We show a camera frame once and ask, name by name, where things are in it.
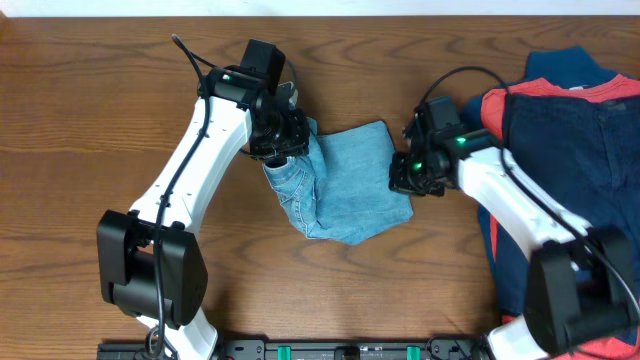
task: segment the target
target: stack of clothes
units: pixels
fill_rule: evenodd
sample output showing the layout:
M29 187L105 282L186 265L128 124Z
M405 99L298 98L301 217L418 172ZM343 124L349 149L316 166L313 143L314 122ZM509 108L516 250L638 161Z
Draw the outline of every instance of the stack of clothes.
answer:
M632 242L640 289L640 81L600 67L581 47L532 52L513 95L510 150L550 196L593 226L615 226ZM461 114L472 128L502 138L504 89L472 99ZM496 280L503 321L522 314L528 262L486 209L478 220ZM638 333L593 341L581 350L626 357ZM576 353L572 359L593 359Z

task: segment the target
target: wooden table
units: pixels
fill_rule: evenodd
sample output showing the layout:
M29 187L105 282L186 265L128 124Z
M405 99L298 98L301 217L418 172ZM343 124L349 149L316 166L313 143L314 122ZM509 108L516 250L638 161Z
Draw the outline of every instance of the wooden table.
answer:
M529 51L582 45L640 75L637 18L10 20L0 34L0 358L89 359L104 340L146 333L101 299L95 227L147 189L191 118L195 75L172 33L221 65L237 64L251 37L277 44L321 132L382 118L399 148L425 89L457 66L514 81ZM462 104L493 85L458 75L438 93ZM272 339L491 329L476 204L449 192L413 207L408 224L359 246L306 240L259 164L236 157L200 238L207 317L222 333Z

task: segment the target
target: red fabric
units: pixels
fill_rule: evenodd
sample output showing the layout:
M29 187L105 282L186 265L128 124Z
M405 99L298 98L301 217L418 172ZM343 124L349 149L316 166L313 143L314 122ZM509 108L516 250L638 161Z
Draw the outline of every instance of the red fabric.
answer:
M522 94L528 96L572 97L585 99L591 103L600 103L607 100L640 95L640 81L632 80L622 75L618 75L608 83L596 87L583 90L567 90L552 85L547 80L540 78L526 83L510 86L509 90L512 94ZM504 89L494 89L489 91L482 98L482 123L493 135L495 135L499 139L502 139L502 114L504 112L505 106L505 95L506 91ZM493 215L491 215L490 218L489 229L491 235L491 250L493 252L493 258L495 261L498 244L498 221L495 217L493 217ZM513 319L515 318L511 316L503 316L502 323L506 324L513 321ZM636 346L626 344L616 338L605 338L594 340L587 344L584 344L580 346L580 349L596 354L598 356L612 359L621 358L625 360L640 360L640 354L629 358L631 354L637 351L638 347L640 347L640 332L638 333ZM588 355L575 353L573 356L565 354L555 359L593 360L594 358Z
M640 95L640 81L617 75L608 83L584 90L567 90L551 85L547 80L537 80L510 86L512 94L529 96L562 96L585 99L591 103ZM502 140L502 114L504 112L504 89L493 89L482 98L482 123L489 132Z

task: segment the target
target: green tape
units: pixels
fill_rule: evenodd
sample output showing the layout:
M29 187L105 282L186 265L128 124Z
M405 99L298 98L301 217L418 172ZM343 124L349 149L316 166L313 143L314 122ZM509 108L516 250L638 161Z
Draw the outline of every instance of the green tape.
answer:
M420 360L420 348L417 346L407 346L407 360Z
M291 360L291 348L288 346L278 346L278 360Z

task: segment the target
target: light blue fabric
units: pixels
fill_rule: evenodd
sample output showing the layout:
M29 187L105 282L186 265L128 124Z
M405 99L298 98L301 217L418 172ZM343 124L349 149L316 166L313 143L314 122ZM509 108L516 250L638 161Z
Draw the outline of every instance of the light blue fabric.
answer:
M383 121L324 136L315 120L309 126L309 155L264 166L296 229L309 239L356 245L411 218L409 197L389 190L395 150Z

